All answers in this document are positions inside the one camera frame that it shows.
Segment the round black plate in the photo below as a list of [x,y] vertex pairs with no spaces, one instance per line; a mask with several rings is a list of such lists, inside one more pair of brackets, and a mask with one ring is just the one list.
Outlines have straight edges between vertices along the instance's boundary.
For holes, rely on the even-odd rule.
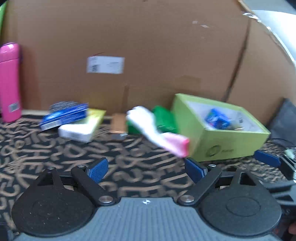
[[201,213],[219,231],[251,237],[271,231],[281,218],[281,207],[267,190],[239,185],[210,193]]
[[37,186],[15,203],[12,218],[21,232],[54,237],[82,227],[93,210],[90,200],[79,192],[54,185]]

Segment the blue gripper pad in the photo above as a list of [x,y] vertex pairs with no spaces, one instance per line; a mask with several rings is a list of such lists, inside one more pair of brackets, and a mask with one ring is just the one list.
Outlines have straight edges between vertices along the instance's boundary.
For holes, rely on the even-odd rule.
[[263,162],[272,167],[279,167],[281,165],[281,161],[279,157],[266,153],[264,151],[260,151],[260,150],[255,151],[254,158],[257,161]]
[[194,183],[197,183],[207,174],[207,168],[191,158],[185,158],[185,171]]
[[85,172],[92,180],[99,183],[108,172],[108,168],[108,160],[104,157],[87,167]]

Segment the open box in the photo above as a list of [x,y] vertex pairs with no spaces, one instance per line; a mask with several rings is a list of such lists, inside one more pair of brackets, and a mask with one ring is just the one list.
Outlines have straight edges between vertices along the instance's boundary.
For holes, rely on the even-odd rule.
[[[216,108],[238,121],[242,131],[219,130],[205,122]],[[220,101],[176,94],[172,106],[179,133],[190,139],[189,156],[196,161],[212,161],[251,156],[267,140],[270,132],[244,108]]]

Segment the pink object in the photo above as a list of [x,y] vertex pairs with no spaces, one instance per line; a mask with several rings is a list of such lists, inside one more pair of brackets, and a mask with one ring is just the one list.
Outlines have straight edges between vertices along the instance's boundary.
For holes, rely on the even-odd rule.
[[161,133],[161,135],[174,146],[173,152],[177,157],[187,157],[189,155],[189,138],[171,132]]
[[0,105],[4,122],[21,117],[19,91],[20,46],[8,43],[0,48]]

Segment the green object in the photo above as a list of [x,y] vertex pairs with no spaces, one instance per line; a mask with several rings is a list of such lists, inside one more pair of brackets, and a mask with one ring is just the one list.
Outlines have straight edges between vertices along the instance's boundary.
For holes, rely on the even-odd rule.
[[152,113],[155,115],[155,124],[159,132],[177,133],[175,117],[169,110],[157,105],[152,109]]
[[0,33],[1,33],[1,28],[2,28],[3,17],[4,17],[6,5],[7,5],[7,1],[0,6]]
[[[235,131],[209,127],[204,119],[213,107],[232,120],[237,118],[244,129]],[[270,132],[244,108],[220,101],[176,94],[172,113],[179,134],[190,139],[189,156],[197,162],[251,156],[270,135]]]
[[129,120],[126,122],[126,125],[128,126],[128,133],[129,134],[131,134],[131,135],[139,135],[139,134],[141,134],[141,132],[138,131],[138,129],[136,127],[134,127]]

